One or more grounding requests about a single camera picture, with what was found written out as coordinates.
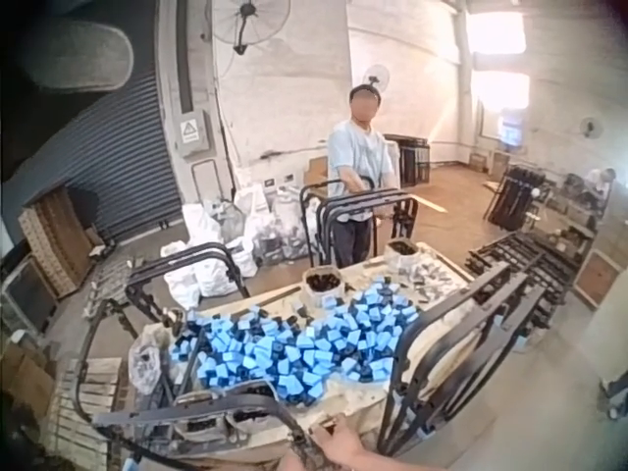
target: cardboard box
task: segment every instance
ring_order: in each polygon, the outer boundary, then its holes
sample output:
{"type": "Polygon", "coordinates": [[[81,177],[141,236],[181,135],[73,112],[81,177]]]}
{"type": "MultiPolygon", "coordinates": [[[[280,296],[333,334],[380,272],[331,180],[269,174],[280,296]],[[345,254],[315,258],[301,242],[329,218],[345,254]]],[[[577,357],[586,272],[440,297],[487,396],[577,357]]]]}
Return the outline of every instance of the cardboard box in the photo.
{"type": "Polygon", "coordinates": [[[41,422],[48,412],[55,380],[37,363],[26,350],[9,343],[0,360],[0,383],[15,404],[29,406],[41,422]]]}

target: plastic container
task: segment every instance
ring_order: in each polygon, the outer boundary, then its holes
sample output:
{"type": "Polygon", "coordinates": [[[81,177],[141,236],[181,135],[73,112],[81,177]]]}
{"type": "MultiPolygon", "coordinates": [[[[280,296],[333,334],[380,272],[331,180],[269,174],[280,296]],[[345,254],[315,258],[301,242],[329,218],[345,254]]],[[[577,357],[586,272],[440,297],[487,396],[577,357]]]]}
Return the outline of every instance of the plastic container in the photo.
{"type": "Polygon", "coordinates": [[[327,297],[343,297],[344,296],[344,279],[340,270],[332,265],[323,265],[320,267],[310,268],[303,273],[303,292],[307,296],[307,300],[314,307],[322,307],[323,300],[327,297]],[[307,283],[308,278],[313,275],[334,275],[340,280],[340,284],[326,291],[315,291],[307,283]]]}

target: hand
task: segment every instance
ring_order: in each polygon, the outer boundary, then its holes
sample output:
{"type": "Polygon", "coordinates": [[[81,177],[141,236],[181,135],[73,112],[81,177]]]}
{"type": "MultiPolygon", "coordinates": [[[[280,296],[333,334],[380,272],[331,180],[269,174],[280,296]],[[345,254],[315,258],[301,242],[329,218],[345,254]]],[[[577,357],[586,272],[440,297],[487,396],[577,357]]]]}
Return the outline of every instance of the hand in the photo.
{"type": "Polygon", "coordinates": [[[344,414],[337,415],[334,421],[336,427],[333,435],[320,425],[312,427],[314,442],[330,460],[340,466],[351,468],[350,463],[354,462],[358,455],[365,453],[364,446],[357,433],[349,428],[344,414]]]}

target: wooden pallet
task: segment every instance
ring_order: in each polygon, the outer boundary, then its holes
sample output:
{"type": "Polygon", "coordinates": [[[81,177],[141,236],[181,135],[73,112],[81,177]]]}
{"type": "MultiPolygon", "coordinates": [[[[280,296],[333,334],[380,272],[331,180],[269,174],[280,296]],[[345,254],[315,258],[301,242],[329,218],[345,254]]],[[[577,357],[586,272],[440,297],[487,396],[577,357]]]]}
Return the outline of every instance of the wooden pallet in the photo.
{"type": "MultiPolygon", "coordinates": [[[[88,414],[110,412],[118,391],[122,358],[93,358],[87,363],[87,376],[79,390],[83,409],[88,414]]],[[[72,405],[70,387],[76,364],[71,361],[57,382],[42,444],[51,454],[64,456],[79,469],[107,471],[115,461],[111,445],[75,413],[72,405]]]]}

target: metal part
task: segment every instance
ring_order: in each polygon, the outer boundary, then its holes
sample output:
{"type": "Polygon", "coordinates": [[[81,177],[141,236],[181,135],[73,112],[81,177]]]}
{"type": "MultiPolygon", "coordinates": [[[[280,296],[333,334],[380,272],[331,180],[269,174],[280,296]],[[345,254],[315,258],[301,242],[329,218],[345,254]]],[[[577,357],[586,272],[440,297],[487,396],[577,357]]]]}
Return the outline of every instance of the metal part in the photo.
{"type": "Polygon", "coordinates": [[[133,270],[129,276],[125,293],[129,301],[152,322],[161,322],[162,310],[155,302],[154,297],[144,291],[144,286],[155,278],[209,258],[221,260],[227,267],[229,280],[235,283],[237,290],[243,297],[250,297],[231,253],[218,242],[203,243],[168,257],[144,263],[141,267],[133,270]]]}

